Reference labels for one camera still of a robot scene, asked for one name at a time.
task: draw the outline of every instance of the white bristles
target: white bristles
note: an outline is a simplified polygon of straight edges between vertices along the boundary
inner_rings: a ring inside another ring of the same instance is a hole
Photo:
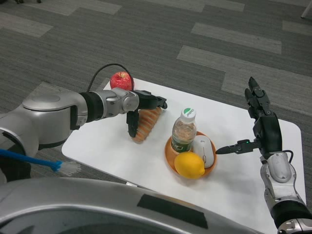
[[[81,171],[80,164],[76,163],[74,161],[63,162],[60,165],[60,169],[58,170],[59,173],[65,175],[65,176],[72,176],[74,173],[77,173],[80,171]]]

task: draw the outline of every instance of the black cable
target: black cable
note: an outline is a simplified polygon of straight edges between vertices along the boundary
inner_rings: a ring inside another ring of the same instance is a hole
[[[289,159],[289,163],[291,163],[292,160],[293,160],[293,151],[291,151],[291,150],[283,150],[283,152],[284,153],[291,153],[291,158]]]
[[[91,81],[90,81],[90,84],[89,84],[89,87],[88,87],[88,89],[87,89],[87,92],[90,91],[91,86],[92,86],[92,84],[93,84],[93,81],[95,80],[95,78],[96,78],[96,76],[98,75],[98,73],[99,73],[101,70],[103,70],[105,67],[109,67],[109,66],[119,66],[119,67],[123,68],[123,69],[129,74],[130,79],[131,79],[131,90],[133,91],[133,89],[134,89],[134,80],[133,80],[132,76],[130,75],[130,72],[127,70],[127,68],[125,68],[124,66],[122,66],[122,65],[119,64],[119,63],[109,63],[109,64],[106,64],[106,65],[102,66],[101,68],[99,68],[99,69],[97,70],[97,72],[95,72],[95,74],[93,75],[93,77],[92,77],[92,79],[91,79]]]

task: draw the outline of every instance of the blue brush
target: blue brush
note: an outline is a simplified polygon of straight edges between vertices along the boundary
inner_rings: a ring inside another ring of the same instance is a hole
[[[2,150],[2,149],[0,149],[0,156],[14,158],[14,159],[17,159],[20,161],[30,162],[30,163],[34,163],[34,164],[43,165],[43,166],[48,166],[52,169],[52,171],[59,172],[65,176],[72,176],[72,174],[81,171],[80,164],[78,164],[74,161],[71,161],[71,162],[62,162],[62,161],[50,162],[50,161],[46,161],[46,160],[36,159],[33,157],[28,157],[25,155],[20,155],[20,154],[17,154],[17,153],[8,151],[8,150]]]

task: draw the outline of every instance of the green label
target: green label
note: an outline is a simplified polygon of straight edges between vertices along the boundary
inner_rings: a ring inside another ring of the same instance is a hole
[[[186,113],[188,113],[190,110],[191,110],[190,108],[186,108],[186,109],[184,109],[184,113],[186,114]]]
[[[182,144],[182,143],[179,143],[179,142],[172,139],[171,147],[173,148],[174,151],[176,151],[178,153],[182,153],[182,152],[190,151],[190,149],[192,147],[192,143]]]

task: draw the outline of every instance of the bottle label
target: bottle label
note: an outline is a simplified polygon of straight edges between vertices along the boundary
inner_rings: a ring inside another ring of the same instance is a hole
[[[182,144],[182,143],[179,143],[179,142],[175,141],[172,138],[172,140],[171,140],[171,147],[173,148],[174,151],[176,151],[178,153],[182,153],[182,152],[190,151],[191,147],[192,147],[192,143]]]

